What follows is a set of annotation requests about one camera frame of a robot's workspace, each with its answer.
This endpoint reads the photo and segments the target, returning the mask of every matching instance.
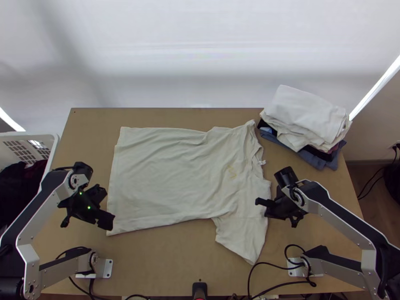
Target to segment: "laundry basket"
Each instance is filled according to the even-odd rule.
[[[43,179],[50,170],[59,139],[59,136],[55,133],[0,133],[0,171],[18,162],[32,165],[37,161],[47,160]]]

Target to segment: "electrical outlet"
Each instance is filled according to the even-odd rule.
[[[387,147],[388,149],[392,149],[393,146],[396,146],[396,144],[400,144],[400,140],[398,140],[397,142],[391,144],[389,147]]]

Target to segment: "black cable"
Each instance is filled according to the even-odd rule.
[[[286,260],[287,260],[288,262],[290,262],[291,264],[294,264],[294,265],[297,265],[297,266],[287,268],[287,267],[278,266],[278,265],[273,264],[273,263],[261,261],[261,262],[256,263],[256,264],[251,268],[250,273],[248,274],[248,278],[247,278],[247,297],[248,297],[248,300],[255,299],[255,298],[257,298],[257,297],[259,297],[259,296],[261,296],[261,295],[264,295],[264,294],[266,294],[266,293],[268,293],[268,292],[270,292],[270,291],[272,291],[272,290],[275,290],[275,289],[277,289],[277,288],[284,287],[284,286],[298,285],[298,284],[309,284],[309,285],[312,286],[313,288],[315,288],[315,287],[317,286],[317,284],[316,284],[315,282],[313,282],[313,281],[310,280],[310,275],[311,275],[310,263],[307,261],[307,259],[306,259],[304,256],[301,256],[301,258],[307,263],[308,274],[307,274],[307,277],[305,278],[305,280],[303,280],[303,281],[290,281],[290,282],[285,282],[285,283],[277,284],[277,285],[275,285],[275,286],[273,286],[273,287],[270,287],[270,288],[268,288],[268,289],[263,290],[262,292],[258,293],[257,295],[255,295],[255,296],[253,296],[253,297],[250,297],[250,278],[251,278],[252,273],[253,273],[253,270],[254,270],[254,268],[255,268],[256,266],[258,266],[258,265],[269,265],[269,266],[273,266],[273,267],[279,268],[279,269],[281,269],[281,270],[294,270],[294,269],[297,269],[297,268],[305,267],[305,264],[304,264],[303,262],[296,262],[296,263],[295,263],[295,262],[291,261],[291,260],[288,258],[287,251],[288,251],[288,249],[289,249],[290,247],[297,247],[297,248],[301,249],[301,250],[303,251],[303,253],[305,252],[305,250],[304,250],[302,247],[300,247],[299,245],[296,245],[296,244],[289,244],[289,245],[287,245],[287,246],[285,247],[285,249],[284,249],[284,256],[285,256]]]
[[[374,181],[374,183],[371,185],[371,187],[369,188],[369,190],[366,192],[366,194],[360,198],[358,198],[358,200],[361,200],[362,198],[365,198],[372,190],[372,188],[374,187],[374,185],[383,178],[383,176],[379,177],[377,180]]]
[[[255,298],[257,298],[257,297],[259,297],[261,295],[264,295],[264,294],[266,294],[266,293],[268,293],[268,292],[270,292],[272,290],[275,290],[277,288],[280,288],[280,287],[290,286],[290,285],[299,285],[299,284],[315,284],[315,282],[312,282],[310,280],[284,282],[284,283],[281,283],[281,284],[277,284],[277,285],[275,285],[273,287],[267,288],[267,289],[263,290],[262,292],[259,292],[254,297],[249,298],[249,300],[253,300],[253,299],[255,299]]]
[[[64,252],[62,252],[61,254],[59,254],[55,259],[58,260],[58,259],[60,258],[60,256],[64,255],[64,254],[67,253],[68,251],[70,251],[70,250],[76,250],[76,249],[87,249],[87,248],[86,248],[86,247],[83,247],[83,246],[79,246],[79,247],[74,247],[74,248],[65,250]],[[92,266],[92,256],[93,256],[93,255],[94,255],[94,252],[90,255],[89,265],[90,265],[91,269],[94,271],[93,266]],[[94,295],[94,294],[93,294],[93,285],[95,284],[95,278],[91,278],[91,279],[90,279],[90,283],[89,283],[89,292],[85,291],[83,288],[81,288],[79,285],[77,285],[77,284],[75,283],[75,281],[71,278],[71,276],[69,276],[68,279],[69,279],[69,281],[73,284],[74,287],[76,287],[76,288],[77,288],[78,290],[80,290],[82,293],[88,295],[88,296],[90,297],[91,300],[96,300],[96,299],[97,299],[97,300],[110,300],[110,299],[108,299],[108,298],[103,298],[103,297],[100,297],[100,296],[97,296],[97,295]],[[128,296],[128,298],[126,298],[126,299],[129,299],[129,298],[132,298],[132,297],[142,297],[142,298],[144,298],[144,299],[146,299],[146,300],[150,300],[149,297],[146,297],[146,296],[143,296],[143,295],[140,295],[140,294],[133,294],[133,295],[130,295],[130,296]]]
[[[291,263],[292,265],[298,265],[298,266],[304,266],[304,263],[302,263],[302,262],[294,262],[294,261],[291,261],[289,258],[288,258],[288,249],[290,248],[290,247],[297,247],[297,248],[299,248],[301,251],[303,251],[303,253],[304,252],[306,252],[302,247],[300,247],[299,245],[296,245],[296,244],[289,244],[289,245],[287,245],[285,248],[284,248],[284,257],[286,258],[286,260],[289,262],[289,263]]]
[[[275,268],[278,268],[278,269],[281,269],[281,270],[294,270],[294,269],[298,269],[298,268],[301,268],[301,267],[304,266],[304,264],[302,264],[302,265],[297,265],[297,266],[294,266],[294,267],[283,267],[283,266],[276,265],[276,264],[273,264],[273,263],[270,263],[270,262],[266,262],[266,261],[257,262],[255,265],[253,265],[251,267],[251,270],[248,273],[248,277],[247,277],[247,297],[248,297],[249,300],[251,299],[251,297],[250,297],[250,278],[252,277],[252,273],[253,273],[255,267],[257,267],[259,265],[269,265],[269,266],[272,266],[272,267],[275,267]]]
[[[347,298],[344,292],[340,292],[340,294],[343,296],[344,300],[349,300],[349,298]]]
[[[125,298],[125,300],[128,300],[129,298],[133,298],[133,297],[141,297],[141,298],[144,298],[144,299],[147,299],[147,300],[150,299],[149,297],[143,296],[141,294],[133,294],[133,295],[130,295],[127,298]]]
[[[397,147],[396,147],[396,146],[393,146],[392,149],[394,150],[395,155],[394,155],[393,161],[390,163],[391,165],[393,165],[393,164],[395,163],[396,159],[397,159]],[[359,194],[358,194],[358,196],[357,196],[358,200],[360,200],[360,196],[363,194],[364,190],[366,189],[367,185],[371,182],[371,180],[374,179],[374,177],[379,173],[380,170],[383,170],[383,169],[386,168],[386,167],[387,167],[387,166],[383,166],[383,167],[379,168],[379,169],[375,172],[375,174],[372,175],[372,177],[366,182],[366,184],[364,185],[364,187],[362,188],[362,190],[359,192]]]

